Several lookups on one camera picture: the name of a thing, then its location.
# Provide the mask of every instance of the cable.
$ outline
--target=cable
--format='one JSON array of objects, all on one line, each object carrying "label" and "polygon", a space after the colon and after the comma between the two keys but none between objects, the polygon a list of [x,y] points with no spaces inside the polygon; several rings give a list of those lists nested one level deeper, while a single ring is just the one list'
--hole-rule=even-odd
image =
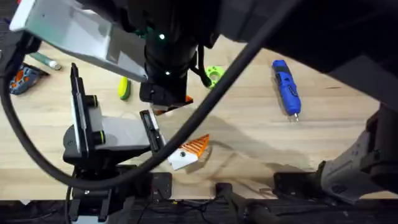
[{"label": "cable", "polygon": [[138,218],[136,224],[139,224],[139,222],[141,221],[142,216],[144,215],[145,211],[147,210],[147,208],[148,208],[148,206],[149,206],[150,204],[151,204],[151,203],[147,203],[147,205],[145,205],[145,207],[142,209],[141,214],[139,215],[139,218]]},{"label": "cable", "polygon": [[5,220],[6,223],[23,223],[23,222],[32,222],[32,221],[37,221],[37,220],[41,220],[43,218],[48,218],[52,215],[54,215],[55,213],[57,213],[58,210],[52,211],[48,214],[45,215],[41,215],[39,217],[34,217],[34,218],[21,218],[21,219],[15,219],[15,220]]},{"label": "cable", "polygon": [[54,179],[62,182],[65,185],[76,187],[85,190],[101,190],[110,189],[117,185],[121,185],[145,174],[157,167],[161,162],[166,160],[184,141],[196,130],[197,127],[208,116],[210,111],[216,106],[223,95],[228,91],[235,80],[240,76],[242,71],[247,67],[250,61],[260,51],[264,42],[267,41],[275,30],[284,21],[284,18],[290,14],[292,9],[300,2],[300,0],[285,1],[283,5],[274,13],[272,17],[259,29],[257,34],[252,40],[243,48],[239,55],[235,58],[229,68],[225,71],[223,77],[219,80],[218,84],[202,101],[197,110],[188,118],[183,126],[171,138],[171,140],[161,149],[155,153],[148,160],[144,161],[135,169],[131,169],[119,176],[106,179],[106,180],[81,180],[75,179],[60,169],[56,168],[37,150],[29,139],[27,133],[19,121],[14,107],[12,105],[11,97],[8,89],[8,82],[3,77],[0,79],[0,86],[2,87],[1,103],[4,112],[10,122],[12,129],[21,142],[22,146],[33,159],[33,161]]},{"label": "cable", "polygon": [[209,221],[206,217],[205,217],[205,213],[204,212],[200,212],[200,216],[201,219],[203,219],[203,221],[205,221],[207,224],[214,224],[213,222]]},{"label": "cable", "polygon": [[[72,172],[72,177],[74,177],[74,176],[76,176],[76,167],[73,169],[73,172]],[[70,203],[71,192],[72,192],[72,187],[68,186],[67,195],[65,196],[65,202],[63,204],[63,216],[65,219],[65,224],[71,224],[70,217],[69,217],[69,203]]]}]

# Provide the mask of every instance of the green lime toy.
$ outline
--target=green lime toy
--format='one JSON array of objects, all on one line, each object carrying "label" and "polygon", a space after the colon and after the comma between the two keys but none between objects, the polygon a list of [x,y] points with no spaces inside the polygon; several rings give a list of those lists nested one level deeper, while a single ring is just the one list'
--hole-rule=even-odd
[{"label": "green lime toy", "polygon": [[211,85],[207,88],[212,89],[224,75],[224,69],[219,66],[209,66],[206,68],[206,75],[211,80]]}]

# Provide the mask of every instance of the orange and white object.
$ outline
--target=orange and white object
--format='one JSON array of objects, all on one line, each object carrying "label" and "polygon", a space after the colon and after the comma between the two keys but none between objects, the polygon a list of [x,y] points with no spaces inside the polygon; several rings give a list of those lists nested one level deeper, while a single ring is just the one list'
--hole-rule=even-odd
[{"label": "orange and white object", "polygon": [[171,163],[174,170],[193,164],[199,160],[200,156],[205,151],[209,139],[210,136],[207,134],[198,139],[187,142],[171,154],[167,160]]}]

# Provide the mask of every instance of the wooden table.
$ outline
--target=wooden table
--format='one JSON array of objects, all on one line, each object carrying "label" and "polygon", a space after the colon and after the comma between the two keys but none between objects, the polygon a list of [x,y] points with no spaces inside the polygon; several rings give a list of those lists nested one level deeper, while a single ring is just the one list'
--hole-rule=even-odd
[{"label": "wooden table", "polygon": [[[220,38],[206,51],[205,64],[226,68],[243,44]],[[118,98],[120,76],[82,62],[43,44],[41,53],[63,65],[53,71],[29,56],[26,62],[51,74],[21,96],[13,96],[25,130],[40,151],[65,172],[62,138],[72,123],[70,109],[70,64],[78,65],[87,94],[97,95],[108,116],[138,118],[149,108],[139,100],[139,84],[132,83],[132,96]],[[280,104],[271,63],[284,59],[292,71],[302,100],[298,123],[289,122]],[[194,103],[159,116],[166,138],[170,138],[209,92],[190,74],[188,94]],[[346,150],[364,129],[366,119],[378,107],[372,98],[300,63],[262,50],[241,78],[224,96],[191,138],[210,134],[208,159],[173,172],[168,162],[156,170],[172,172],[174,198],[209,198],[219,181],[233,183],[245,197],[273,197],[272,174],[282,170],[315,170],[325,159]],[[0,111],[0,199],[61,199],[66,186],[53,180],[29,158]],[[139,164],[150,154],[127,163]]]}]

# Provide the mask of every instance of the blue tool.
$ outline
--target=blue tool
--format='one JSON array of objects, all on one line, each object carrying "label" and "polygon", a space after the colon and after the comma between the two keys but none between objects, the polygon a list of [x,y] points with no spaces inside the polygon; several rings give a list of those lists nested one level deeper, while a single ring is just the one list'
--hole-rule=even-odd
[{"label": "blue tool", "polygon": [[272,63],[272,69],[275,72],[279,93],[282,97],[286,113],[289,116],[294,116],[296,121],[299,121],[301,101],[292,73],[284,60],[275,60]]}]

